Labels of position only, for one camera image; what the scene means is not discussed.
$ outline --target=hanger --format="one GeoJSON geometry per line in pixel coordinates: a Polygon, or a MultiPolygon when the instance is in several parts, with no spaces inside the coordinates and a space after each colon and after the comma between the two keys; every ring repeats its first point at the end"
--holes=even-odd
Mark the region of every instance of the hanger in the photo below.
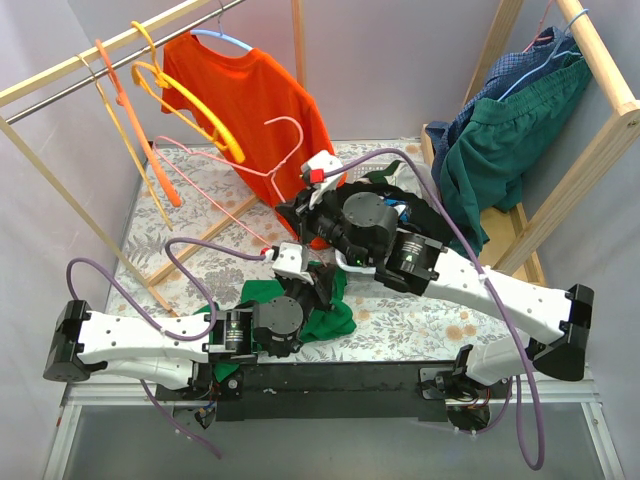
{"type": "Polygon", "coordinates": [[[242,48],[243,50],[246,50],[247,52],[250,52],[251,50],[253,50],[252,47],[250,47],[249,45],[247,45],[243,41],[238,40],[237,38],[233,38],[233,37],[227,35],[222,30],[222,15],[224,15],[224,4],[222,3],[222,0],[219,0],[219,2],[220,2],[220,9],[222,10],[222,13],[220,15],[218,15],[218,31],[214,32],[212,30],[197,29],[197,30],[191,30],[191,32],[190,32],[191,35],[206,35],[208,37],[219,38],[220,40],[224,40],[225,42],[232,43],[233,45],[236,45],[236,46],[242,48]]]}
{"type": "Polygon", "coordinates": [[[153,198],[153,202],[156,204],[156,207],[157,207],[158,211],[160,212],[160,215],[162,215],[162,218],[164,219],[164,223],[167,224],[167,227],[169,227],[169,230],[173,231],[173,224],[171,223],[171,220],[169,220],[169,216],[167,215],[167,212],[165,211],[164,207],[162,206],[162,203],[160,202],[160,199],[158,198],[158,195],[156,194],[155,190],[153,189],[153,185],[151,184],[151,180],[149,180],[149,177],[147,176],[147,172],[144,170],[144,167],[142,166],[142,162],[140,161],[140,158],[138,158],[138,154],[136,153],[135,149],[133,148],[133,145],[131,144],[131,140],[129,140],[129,136],[124,131],[124,128],[122,127],[122,124],[120,123],[120,120],[118,119],[118,116],[116,115],[116,112],[113,109],[113,106],[111,105],[111,102],[109,101],[109,98],[104,93],[104,90],[102,89],[102,86],[98,82],[98,79],[96,78],[96,75],[95,75],[93,69],[87,63],[87,61],[84,59],[84,57],[82,55],[76,55],[76,56],[80,59],[80,61],[82,63],[84,63],[85,67],[87,67],[89,69],[89,72],[91,73],[91,78],[93,78],[93,83],[96,86],[96,89],[98,90],[98,93],[100,94],[100,98],[102,98],[102,103],[104,103],[104,106],[107,109],[107,112],[109,113],[109,116],[111,117],[111,120],[113,121],[113,124],[116,126],[116,129],[118,130],[118,133],[122,137],[122,140],[124,141],[124,144],[127,147],[127,151],[129,152],[129,155],[131,155],[131,158],[133,159],[133,163],[135,163],[136,168],[138,169],[138,172],[140,172],[140,176],[142,177],[142,180],[144,181],[145,185],[149,189],[149,193],[151,194],[151,198],[153,198]]]}
{"type": "Polygon", "coordinates": [[[140,34],[147,40],[149,47],[151,49],[151,62],[152,64],[148,64],[145,62],[134,62],[131,67],[131,76],[133,77],[133,82],[141,87],[145,92],[151,95],[156,101],[160,102],[167,110],[171,113],[177,115],[183,122],[189,125],[191,128],[200,133],[207,140],[212,142],[218,150],[224,152],[229,150],[233,159],[236,163],[243,163],[245,159],[244,152],[238,145],[235,137],[231,134],[229,129],[220,121],[220,119],[204,104],[200,101],[198,97],[193,95],[189,90],[187,90],[182,84],[180,84],[177,80],[173,79],[165,72],[162,71],[160,64],[157,59],[156,47],[153,44],[153,40],[145,30],[145,28],[140,25],[138,22],[131,22],[131,26],[137,29],[140,34]],[[213,125],[213,134],[207,133],[202,127],[197,125],[192,120],[188,119],[184,114],[173,108],[164,99],[158,95],[146,81],[146,79],[142,76],[140,69],[143,68],[145,70],[149,70],[156,81],[156,85],[160,88],[175,88],[178,92],[180,92],[187,100],[189,100],[202,114],[211,122],[213,125]]]}
{"type": "Polygon", "coordinates": [[[502,100],[504,100],[512,91],[514,88],[516,88],[517,85],[519,85],[525,78],[529,77],[530,75],[533,75],[535,72],[537,72],[538,70],[543,69],[544,67],[547,66],[547,64],[551,61],[554,60],[556,58],[559,57],[563,57],[565,55],[578,55],[578,56],[582,56],[581,53],[577,53],[577,52],[571,52],[569,50],[561,52],[561,53],[557,53],[558,49],[560,48],[560,44],[563,42],[564,37],[567,34],[567,31],[571,28],[571,25],[573,25],[573,23],[578,20],[578,18],[580,18],[582,15],[584,15],[585,13],[587,13],[589,11],[588,8],[583,9],[580,13],[578,13],[575,17],[573,17],[571,19],[571,21],[569,22],[569,24],[565,27],[564,31],[562,32],[562,38],[558,39],[558,43],[556,43],[556,46],[553,48],[553,51],[549,54],[549,56],[547,57],[547,59],[544,61],[544,63],[542,65],[540,65],[537,68],[534,68],[533,70],[531,70],[530,72],[525,73],[522,77],[520,77],[518,79],[518,81],[516,83],[514,83],[513,85],[511,85],[509,87],[509,89],[504,92],[502,94],[502,96],[498,99],[498,102],[501,102],[502,100]]]}
{"type": "Polygon", "coordinates": [[[129,101],[127,92],[125,92],[124,88],[122,88],[120,79],[116,75],[116,71],[113,69],[113,66],[111,65],[109,54],[102,46],[102,42],[100,40],[96,40],[96,48],[98,49],[98,52],[100,52],[100,56],[102,57],[102,60],[104,61],[105,66],[107,67],[107,70],[108,70],[107,75],[111,80],[111,82],[113,83],[113,86],[116,88],[116,92],[118,94],[118,96],[116,97],[116,103],[124,107],[125,112],[129,117],[129,121],[131,122],[131,126],[133,127],[133,130],[135,131],[136,136],[138,137],[138,141],[142,146],[142,150],[144,151],[147,159],[149,160],[149,164],[153,169],[153,173],[155,173],[156,178],[158,179],[158,183],[160,183],[160,186],[162,187],[162,190],[164,190],[164,193],[167,195],[167,198],[171,202],[171,205],[173,205],[174,207],[179,207],[182,204],[182,200],[180,200],[180,196],[178,195],[178,192],[175,190],[175,188],[171,184],[171,180],[169,180],[169,177],[167,176],[166,172],[162,169],[162,166],[160,165],[158,158],[153,153],[153,150],[151,150],[151,147],[149,146],[149,141],[147,140],[144,130],[142,129],[142,125],[140,125],[140,121],[138,120],[138,117],[136,116],[133,106],[129,101]]]}
{"type": "MultiPolygon", "coordinates": [[[[254,175],[257,175],[258,177],[269,177],[271,185],[273,186],[273,189],[276,192],[276,195],[278,195],[278,198],[280,199],[280,201],[281,202],[286,202],[286,199],[282,195],[282,192],[280,191],[280,189],[276,185],[276,174],[278,173],[278,170],[280,170],[280,168],[282,168],[284,166],[284,164],[287,163],[287,161],[291,158],[291,156],[294,153],[296,153],[298,151],[298,149],[302,146],[302,143],[304,142],[304,131],[302,130],[302,126],[300,125],[300,122],[298,122],[295,118],[292,118],[292,117],[289,117],[289,116],[282,116],[282,117],[272,118],[271,120],[267,120],[266,122],[264,122],[264,125],[270,125],[272,123],[279,122],[279,121],[282,121],[282,120],[286,120],[286,121],[290,122],[293,126],[296,127],[296,130],[298,132],[298,142],[293,147],[293,149],[291,149],[291,151],[289,151],[289,153],[287,153],[287,155],[285,155],[285,157],[275,167],[273,167],[268,172],[260,172],[258,170],[253,170],[251,168],[243,167],[241,165],[234,165],[233,163],[227,161],[225,158],[217,157],[216,155],[213,155],[213,154],[211,154],[209,152],[191,150],[191,149],[185,147],[184,145],[182,145],[180,142],[177,142],[177,141],[173,140],[172,138],[165,137],[165,136],[162,136],[162,135],[156,137],[156,139],[153,142],[153,145],[154,145],[153,148],[156,149],[157,140],[164,140],[164,141],[167,141],[169,143],[174,144],[175,146],[177,146],[178,148],[182,149],[184,152],[188,153],[189,155],[202,155],[203,157],[207,157],[207,158],[210,158],[210,159],[215,160],[217,162],[224,163],[225,165],[229,165],[229,166],[231,166],[231,167],[233,167],[233,168],[235,168],[237,170],[242,170],[242,171],[245,171],[245,172],[252,173],[254,175]]],[[[160,156],[160,158],[162,158],[165,162],[167,162],[169,164],[169,166],[171,166],[171,168],[173,168],[185,180],[187,180],[187,182],[189,182],[196,189],[198,189],[198,187],[191,180],[189,180],[184,175],[184,173],[182,173],[180,170],[178,170],[174,165],[171,164],[171,162],[169,162],[165,158],[165,156],[162,154],[162,152],[156,151],[156,153],[158,154],[158,156],[160,156]]]]}
{"type": "Polygon", "coordinates": [[[246,50],[247,52],[250,52],[251,50],[253,50],[253,47],[250,47],[249,45],[247,45],[241,40],[238,40],[237,38],[230,37],[226,33],[214,32],[212,30],[200,30],[200,29],[191,30],[190,33],[191,35],[205,35],[208,37],[219,38],[220,40],[224,40],[225,42],[232,43],[242,48],[243,50],[246,50]]]}

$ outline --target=fabric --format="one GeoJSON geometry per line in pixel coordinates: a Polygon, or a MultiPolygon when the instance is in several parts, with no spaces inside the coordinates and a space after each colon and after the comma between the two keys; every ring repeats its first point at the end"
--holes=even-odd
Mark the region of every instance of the fabric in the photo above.
{"type": "MultiPolygon", "coordinates": [[[[268,54],[254,48],[242,57],[225,57],[185,33],[165,46],[163,69],[229,128],[246,156],[245,167],[268,172],[296,146],[294,125],[286,120],[265,125],[266,121],[287,115],[300,122],[304,142],[276,175],[286,200],[305,188],[300,178],[303,163],[321,150],[333,154],[313,98],[268,54]]],[[[177,90],[164,90],[163,99],[175,109],[190,110],[200,126],[212,131],[211,123],[177,90]]],[[[262,201],[272,207],[280,203],[269,178],[237,172],[262,201]]]]}
{"type": "MultiPolygon", "coordinates": [[[[431,167],[431,176],[436,185],[440,186],[442,164],[449,149],[458,140],[465,127],[468,125],[475,110],[477,102],[482,98],[497,100],[524,74],[542,65],[558,42],[560,47],[557,53],[571,50],[576,42],[570,33],[566,35],[555,27],[544,30],[540,38],[551,37],[549,40],[536,41],[533,47],[524,53],[509,53],[501,57],[489,70],[484,88],[478,92],[456,116],[451,123],[431,122],[427,126],[427,134],[433,142],[435,158],[431,167]]],[[[545,75],[553,73],[562,67],[565,57],[551,60],[544,68],[530,75],[518,84],[510,95],[513,95],[532,85],[545,75]]]]}
{"type": "MultiPolygon", "coordinates": [[[[333,340],[343,335],[349,335],[356,329],[353,321],[353,312],[342,299],[344,289],[347,286],[347,275],[340,269],[336,269],[333,278],[333,290],[331,292],[331,304],[333,310],[323,312],[314,310],[302,329],[300,340],[302,343],[316,342],[321,340],[333,340]]],[[[284,289],[277,280],[248,280],[242,288],[240,304],[255,301],[266,303],[284,293],[284,289]]],[[[211,309],[205,305],[197,313],[210,312],[211,309]]],[[[232,363],[218,363],[214,367],[214,375],[218,382],[221,382],[239,368],[239,365],[232,363]]]]}
{"type": "MultiPolygon", "coordinates": [[[[430,168],[425,162],[416,163],[416,168],[418,168],[424,179],[429,182],[429,186],[433,192],[437,192],[438,188],[431,179],[430,168]]],[[[371,182],[371,183],[386,183],[387,185],[394,185],[405,192],[413,193],[418,198],[422,198],[425,200],[431,208],[434,208],[433,200],[427,193],[427,191],[422,187],[420,182],[418,181],[418,177],[411,170],[409,165],[401,160],[394,160],[389,164],[388,167],[382,170],[373,170],[361,178],[356,180],[356,182],[371,182]]]]}
{"type": "Polygon", "coordinates": [[[153,65],[149,65],[148,63],[144,63],[144,62],[133,62],[133,65],[131,66],[131,77],[133,78],[133,83],[141,87],[145,92],[147,92],[147,94],[151,95],[154,99],[160,102],[163,105],[163,107],[171,111],[171,113],[178,116],[183,122],[185,122],[191,128],[196,130],[207,140],[212,142],[216,147],[218,147],[220,151],[224,151],[228,149],[229,150],[228,153],[233,156],[234,160],[237,163],[244,162],[244,153],[242,152],[242,149],[236,142],[236,139],[233,138],[233,135],[231,135],[227,127],[220,122],[218,117],[216,117],[215,114],[209,108],[207,108],[207,106],[204,105],[200,101],[200,99],[198,99],[198,97],[193,95],[183,85],[181,85],[179,82],[177,82],[176,80],[171,78],[169,75],[167,75],[166,72],[162,71],[162,67],[160,67],[160,63],[158,62],[158,51],[156,49],[155,44],[153,43],[153,40],[151,39],[151,35],[149,35],[147,30],[140,23],[136,21],[131,22],[131,26],[136,30],[138,30],[140,34],[144,37],[144,39],[147,41],[147,44],[149,45],[149,50],[150,50],[149,53],[151,54],[151,63],[153,64],[153,65]],[[140,68],[144,68],[152,72],[156,85],[161,89],[174,88],[178,92],[180,92],[181,95],[186,97],[193,104],[194,107],[200,110],[201,114],[207,118],[210,124],[213,125],[213,127],[215,128],[215,133],[213,135],[209,135],[201,127],[194,124],[186,116],[184,116],[182,113],[177,111],[171,105],[166,103],[160,96],[158,96],[158,94],[156,94],[153,91],[151,86],[147,83],[144,76],[140,72],[140,68]]]}
{"type": "MultiPolygon", "coordinates": [[[[442,166],[440,191],[453,220],[479,253],[488,240],[480,212],[507,211],[520,202],[522,174],[558,135],[582,96],[591,72],[582,57],[502,102],[482,98],[442,166]]],[[[452,248],[464,254],[457,242],[452,248]]]]}

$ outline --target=orange t-shirt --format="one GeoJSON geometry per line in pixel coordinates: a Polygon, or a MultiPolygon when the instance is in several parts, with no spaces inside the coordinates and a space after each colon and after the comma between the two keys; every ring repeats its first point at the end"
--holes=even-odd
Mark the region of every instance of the orange t-shirt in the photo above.
{"type": "MultiPolygon", "coordinates": [[[[300,178],[303,163],[321,150],[333,154],[313,97],[266,53],[252,49],[242,57],[226,57],[187,32],[164,47],[163,69],[227,126],[246,155],[245,167],[266,173],[298,142],[298,130],[291,122],[264,122],[284,115],[300,122],[304,141],[276,173],[276,185],[286,200],[305,188],[300,178]]],[[[177,110],[191,111],[198,125],[212,133],[207,118],[178,91],[165,89],[162,98],[177,110]]],[[[225,156],[234,161],[231,155],[225,156]]],[[[236,171],[263,202],[271,207],[281,203],[269,177],[236,171]]]]}

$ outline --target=blue plaid shirt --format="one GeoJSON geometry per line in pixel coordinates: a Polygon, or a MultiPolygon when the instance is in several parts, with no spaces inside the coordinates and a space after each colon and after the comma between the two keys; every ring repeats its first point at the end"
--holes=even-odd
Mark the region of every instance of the blue plaid shirt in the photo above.
{"type": "MultiPolygon", "coordinates": [[[[444,159],[449,153],[449,149],[458,140],[462,131],[469,123],[475,103],[481,98],[491,98],[497,100],[511,85],[516,83],[525,73],[542,65],[555,48],[557,42],[562,39],[562,43],[557,53],[570,50],[576,44],[573,36],[568,33],[563,35],[562,31],[556,27],[549,27],[540,35],[542,37],[552,37],[550,40],[537,41],[531,50],[526,53],[509,53],[501,57],[489,70],[484,88],[467,103],[455,120],[451,123],[431,122],[427,126],[427,134],[433,142],[435,148],[435,159],[431,168],[431,176],[440,187],[440,172],[444,159]]],[[[553,73],[562,67],[564,57],[551,60],[544,68],[525,78],[510,93],[519,92],[542,77],[553,73]]]]}

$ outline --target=yellow hanger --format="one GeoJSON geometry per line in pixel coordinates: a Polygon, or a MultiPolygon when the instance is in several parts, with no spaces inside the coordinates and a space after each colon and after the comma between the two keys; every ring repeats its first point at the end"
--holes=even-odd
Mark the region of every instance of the yellow hanger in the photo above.
{"type": "Polygon", "coordinates": [[[151,184],[151,180],[149,180],[149,177],[147,176],[147,172],[145,171],[144,167],[142,166],[142,162],[140,161],[140,158],[138,158],[138,154],[136,153],[135,149],[133,148],[133,145],[131,144],[131,140],[129,140],[129,137],[127,136],[127,133],[124,131],[124,128],[122,128],[122,124],[120,123],[120,120],[118,119],[118,116],[116,115],[116,112],[113,109],[113,106],[111,105],[111,102],[109,101],[109,98],[104,93],[104,90],[102,89],[102,86],[98,82],[98,79],[96,78],[95,73],[93,72],[93,69],[89,66],[89,64],[84,59],[84,57],[82,57],[81,55],[77,55],[77,57],[89,69],[89,72],[91,72],[91,77],[93,77],[93,82],[94,82],[94,84],[96,86],[96,89],[98,89],[98,93],[100,94],[100,97],[102,98],[102,103],[104,103],[104,107],[107,109],[107,112],[109,113],[109,116],[111,117],[111,120],[113,121],[113,124],[116,126],[116,129],[118,130],[118,133],[122,137],[122,140],[124,141],[124,144],[127,147],[127,150],[129,151],[129,155],[131,155],[131,158],[133,159],[133,163],[135,163],[136,167],[138,168],[138,172],[140,172],[140,175],[142,176],[142,180],[144,181],[144,183],[146,184],[147,188],[149,189],[149,193],[151,194],[151,198],[153,198],[153,202],[156,204],[156,207],[158,208],[158,211],[160,212],[160,215],[162,215],[162,218],[164,219],[164,223],[167,224],[167,227],[169,227],[169,230],[173,231],[173,224],[171,223],[171,220],[169,219],[169,216],[167,215],[167,212],[165,211],[164,207],[162,206],[162,203],[160,202],[160,199],[158,198],[158,195],[156,194],[155,190],[153,189],[153,185],[151,184]]]}
{"type": "Polygon", "coordinates": [[[158,102],[160,102],[165,108],[167,108],[172,113],[176,114],[178,117],[182,119],[187,125],[200,133],[207,140],[212,142],[220,151],[229,150],[233,159],[236,163],[243,163],[245,160],[245,155],[240,145],[231,134],[229,129],[220,121],[218,117],[204,104],[200,101],[198,97],[193,95],[189,90],[187,90],[184,86],[182,86],[177,80],[173,79],[165,72],[162,71],[160,64],[157,59],[156,47],[153,44],[153,40],[149,36],[149,33],[145,30],[145,28],[140,25],[138,22],[131,22],[131,26],[137,29],[140,34],[147,40],[149,44],[149,48],[151,49],[151,62],[153,65],[144,62],[134,62],[131,67],[131,76],[133,77],[133,82],[142,87],[142,89],[155,98],[158,102]],[[144,68],[149,70],[156,81],[156,85],[160,88],[175,88],[178,92],[180,92],[187,100],[189,100],[202,114],[207,117],[207,119],[213,125],[213,134],[209,135],[203,128],[196,125],[193,121],[189,120],[185,115],[180,113],[178,110],[173,108],[167,102],[165,102],[160,95],[155,93],[151,86],[147,83],[145,78],[142,76],[140,72],[140,68],[144,68]]]}

